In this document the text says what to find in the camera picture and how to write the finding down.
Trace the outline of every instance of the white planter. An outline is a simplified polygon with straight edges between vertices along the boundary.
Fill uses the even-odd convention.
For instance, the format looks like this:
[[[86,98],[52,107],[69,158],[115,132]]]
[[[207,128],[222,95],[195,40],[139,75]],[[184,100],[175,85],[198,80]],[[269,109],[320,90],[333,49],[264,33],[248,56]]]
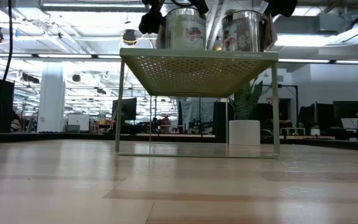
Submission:
[[[312,128],[312,129],[310,130],[310,135],[311,135],[311,136],[320,136],[320,129],[314,129],[314,128]]]
[[[230,121],[229,144],[242,146],[260,145],[259,121]]]

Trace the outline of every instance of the metal can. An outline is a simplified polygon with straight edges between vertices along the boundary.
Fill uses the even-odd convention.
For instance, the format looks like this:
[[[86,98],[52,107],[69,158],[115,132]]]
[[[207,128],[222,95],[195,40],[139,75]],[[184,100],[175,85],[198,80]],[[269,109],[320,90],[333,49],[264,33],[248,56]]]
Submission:
[[[264,16],[257,11],[233,12],[222,20],[222,50],[263,52]]]
[[[180,7],[170,11],[165,21],[165,48],[205,50],[205,16],[197,9]]]

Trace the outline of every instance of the white column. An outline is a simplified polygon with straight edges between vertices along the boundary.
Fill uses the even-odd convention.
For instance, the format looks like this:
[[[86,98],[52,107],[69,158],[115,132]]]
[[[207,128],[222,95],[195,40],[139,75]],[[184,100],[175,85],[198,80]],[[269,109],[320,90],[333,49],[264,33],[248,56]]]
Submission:
[[[42,131],[63,131],[65,81],[63,63],[44,62],[38,112],[38,133]]]

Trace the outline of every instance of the can label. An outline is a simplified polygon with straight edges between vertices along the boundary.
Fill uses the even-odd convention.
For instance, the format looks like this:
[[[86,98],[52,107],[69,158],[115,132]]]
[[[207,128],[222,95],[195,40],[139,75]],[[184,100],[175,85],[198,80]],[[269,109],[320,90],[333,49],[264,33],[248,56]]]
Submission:
[[[196,16],[180,15],[172,27],[171,49],[205,50],[205,20]]]
[[[235,19],[223,27],[223,50],[251,51],[249,24],[244,18]]]

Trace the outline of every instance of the perforated shelf top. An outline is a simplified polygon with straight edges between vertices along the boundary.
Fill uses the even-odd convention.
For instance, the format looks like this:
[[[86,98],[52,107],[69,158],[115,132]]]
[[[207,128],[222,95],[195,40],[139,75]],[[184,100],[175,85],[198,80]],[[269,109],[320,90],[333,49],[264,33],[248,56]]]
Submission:
[[[125,49],[124,63],[151,96],[226,98],[278,60],[278,53]]]

